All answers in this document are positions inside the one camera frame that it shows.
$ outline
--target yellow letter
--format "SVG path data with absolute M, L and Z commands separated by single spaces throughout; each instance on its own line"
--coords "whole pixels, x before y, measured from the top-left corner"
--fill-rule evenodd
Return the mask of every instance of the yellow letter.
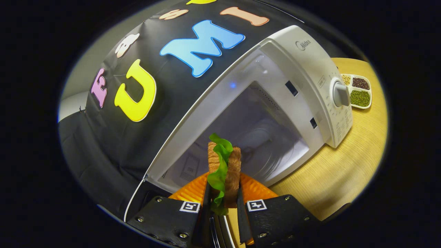
M 127 71 L 126 78 L 133 77 L 144 88 L 144 94 L 139 102 L 133 99 L 126 92 L 126 84 L 122 83 L 115 96 L 115 106 L 119 106 L 127 117 L 135 122 L 142 121 L 148 114 L 155 101 L 156 82 L 155 79 L 139 65 L 137 59 Z
M 216 0 L 190 0 L 187 4 L 209 4 Z

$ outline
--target white divided tray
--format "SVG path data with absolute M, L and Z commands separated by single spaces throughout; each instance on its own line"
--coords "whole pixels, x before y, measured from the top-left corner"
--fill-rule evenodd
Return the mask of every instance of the white divided tray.
M 355 104 L 351 104 L 351 106 L 352 106 L 352 107 L 359 108 L 359 109 L 367 109 L 367 108 L 370 108 L 370 105 L 372 104 L 372 87 L 371 87 L 371 85 L 370 85 L 369 80 L 368 80 L 367 78 L 363 77 L 363 76 L 360 76 L 360 75 L 354 75 L 354 74 L 342 74 L 342 75 L 346 75 L 346 76 L 350 76 L 350 77 L 351 77 L 351 83 L 348 85 L 348 88 L 349 88 L 349 94 L 351 94 L 353 90 L 366 91 L 367 93 L 369 93 L 369 98 L 370 98 L 370 100 L 369 100 L 369 105 L 368 105 L 368 106 L 366 106 L 366 107 L 362 107 L 362 106 L 355 105 Z M 352 86 L 352 83 L 354 82 L 354 78 L 360 78 L 360 79 L 364 79 L 364 80 L 366 80 L 367 84 L 369 85 L 369 89 L 368 89 L 368 90 L 365 90 L 365 89 L 362 89 L 362 88 L 358 88 L 358 87 L 354 87 L 354 86 Z

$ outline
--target bread slice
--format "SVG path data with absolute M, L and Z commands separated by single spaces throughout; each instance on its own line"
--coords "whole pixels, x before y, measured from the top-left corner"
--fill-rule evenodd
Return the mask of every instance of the bread slice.
M 217 153 L 213 151 L 216 146 L 215 142 L 208 143 L 208 170 L 209 173 L 213 173 L 219 168 L 219 157 Z M 228 171 L 225 178 L 225 196 L 224 196 L 224 206 L 226 208 L 237 208 L 237 191 L 239 189 L 240 180 L 240 167 L 241 163 L 241 153 L 239 147 L 233 147 L 233 152 L 228 158 Z M 219 191 L 216 189 L 212 190 L 212 199 L 216 198 Z

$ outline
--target midea logo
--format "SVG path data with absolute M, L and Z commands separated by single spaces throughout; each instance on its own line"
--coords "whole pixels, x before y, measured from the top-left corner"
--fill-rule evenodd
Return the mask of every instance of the midea logo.
M 311 42 L 310 42 L 309 40 L 304 41 L 304 42 L 299 42 L 299 41 L 296 41 L 296 42 L 295 42 L 295 45 L 297 46 L 297 48 L 300 49 L 300 50 L 302 50 L 302 51 L 305 51 L 306 47 L 307 47 L 309 44 L 311 44 Z

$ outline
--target foam letter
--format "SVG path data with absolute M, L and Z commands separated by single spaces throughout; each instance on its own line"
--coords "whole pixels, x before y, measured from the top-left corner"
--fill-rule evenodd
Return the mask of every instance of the foam letter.
M 95 95 L 95 97 L 100 102 L 100 108 L 104 105 L 104 100 L 106 99 L 107 89 L 102 87 L 106 85 L 106 79 L 102 76 L 104 74 L 104 68 L 101 68 L 98 72 L 95 81 L 93 82 L 92 89 L 90 92 Z
M 180 59 L 193 69 L 192 75 L 196 78 L 202 76 L 211 67 L 213 61 L 209 58 L 201 59 L 194 53 L 220 56 L 222 52 L 213 39 L 222 43 L 224 49 L 231 49 L 245 39 L 243 34 L 235 34 L 216 26 L 210 20 L 196 23 L 193 31 L 197 39 L 174 39 L 166 44 L 159 54 L 161 56 L 170 54 Z
M 124 55 L 127 49 L 129 49 L 129 46 L 132 45 L 138 37 L 139 34 L 131 34 L 127 36 L 115 49 L 116 57 L 119 58 Z
M 258 15 L 251 14 L 249 12 L 240 10 L 238 7 L 230 7 L 227 9 L 224 9 L 221 13 L 221 15 L 233 15 L 237 16 L 239 18 L 245 19 L 251 23 L 253 26 L 261 26 L 267 22 L 269 22 L 269 19 L 266 17 L 261 17 Z
M 187 4 L 209 4 L 216 0 L 190 0 Z
M 139 102 L 133 99 L 126 92 L 126 84 L 122 83 L 115 96 L 115 106 L 119 106 L 127 117 L 135 122 L 142 121 L 148 114 L 155 101 L 156 82 L 155 79 L 139 65 L 137 59 L 127 71 L 126 78 L 133 77 L 144 88 L 144 94 Z
M 165 13 L 165 14 L 161 15 L 159 17 L 159 19 L 161 19 L 161 20 L 162 19 L 170 20 L 170 19 L 174 19 L 174 18 L 176 18 L 178 16 L 181 16 L 181 15 L 187 13 L 187 12 L 188 12 L 187 9 L 183 9 L 183 10 L 175 9 L 175 10 L 172 10 L 172 11 L 170 11 L 168 13 Z

